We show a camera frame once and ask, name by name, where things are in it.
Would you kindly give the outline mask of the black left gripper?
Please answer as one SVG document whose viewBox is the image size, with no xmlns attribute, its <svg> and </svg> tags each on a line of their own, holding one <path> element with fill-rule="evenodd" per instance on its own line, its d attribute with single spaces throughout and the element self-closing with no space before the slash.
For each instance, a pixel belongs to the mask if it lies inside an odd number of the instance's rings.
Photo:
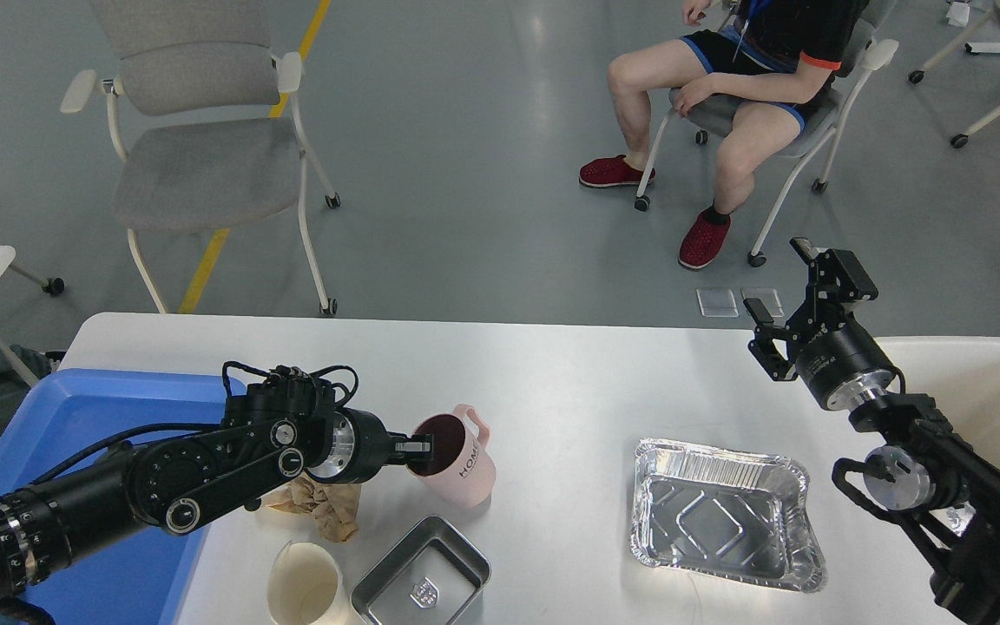
<svg viewBox="0 0 1000 625">
<path fill-rule="evenodd" d="M 430 456 L 431 438 L 406 438 L 394 442 L 378 419 L 368 411 L 342 408 L 331 419 L 328 456 L 309 468 L 314 482 L 325 485 L 354 485 L 366 482 L 386 465 L 401 465 L 409 471 L 422 471 L 422 458 Z"/>
</svg>

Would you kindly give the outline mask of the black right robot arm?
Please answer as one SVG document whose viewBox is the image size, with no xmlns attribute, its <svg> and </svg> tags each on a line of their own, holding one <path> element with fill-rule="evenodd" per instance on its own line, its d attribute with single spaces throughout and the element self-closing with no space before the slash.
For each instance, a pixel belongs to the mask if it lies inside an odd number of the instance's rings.
<svg viewBox="0 0 1000 625">
<path fill-rule="evenodd" d="M 839 458 L 833 485 L 866 513 L 898 526 L 931 567 L 934 602 L 967 624 L 1000 624 L 1000 468 L 955 432 L 932 396 L 891 391 L 904 373 L 853 309 L 878 297 L 849 250 L 792 238 L 808 266 L 806 296 L 775 324 L 757 298 L 747 348 L 770 379 L 801 379 L 818 407 L 844 411 L 884 444 L 864 460 Z"/>
</svg>

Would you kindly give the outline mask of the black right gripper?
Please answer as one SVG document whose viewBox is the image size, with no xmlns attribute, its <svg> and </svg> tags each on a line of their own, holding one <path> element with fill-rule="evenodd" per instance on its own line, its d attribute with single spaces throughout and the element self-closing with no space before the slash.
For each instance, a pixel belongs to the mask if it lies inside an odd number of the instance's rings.
<svg viewBox="0 0 1000 625">
<path fill-rule="evenodd" d="M 761 299 L 746 298 L 755 324 L 747 350 L 770 379 L 799 376 L 826 411 L 853 411 L 884 396 L 899 371 L 853 316 L 854 306 L 877 299 L 877 285 L 849 250 L 815 247 L 803 237 L 790 245 L 808 266 L 805 300 L 788 329 L 774 324 Z M 788 357 L 774 340 L 786 344 Z"/>
</svg>

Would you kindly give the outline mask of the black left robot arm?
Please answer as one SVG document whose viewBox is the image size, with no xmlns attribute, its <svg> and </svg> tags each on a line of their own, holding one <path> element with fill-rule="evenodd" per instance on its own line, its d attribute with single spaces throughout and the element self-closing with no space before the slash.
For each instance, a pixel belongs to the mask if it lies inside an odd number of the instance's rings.
<svg viewBox="0 0 1000 625">
<path fill-rule="evenodd" d="M 186 536 L 300 475 L 360 484 L 433 458 L 432 435 L 388 431 L 350 409 L 356 387 L 330 372 L 255 371 L 245 392 L 227 391 L 218 424 L 119 432 L 0 496 L 0 612 L 50 624 L 24 590 L 147 527 Z"/>
</svg>

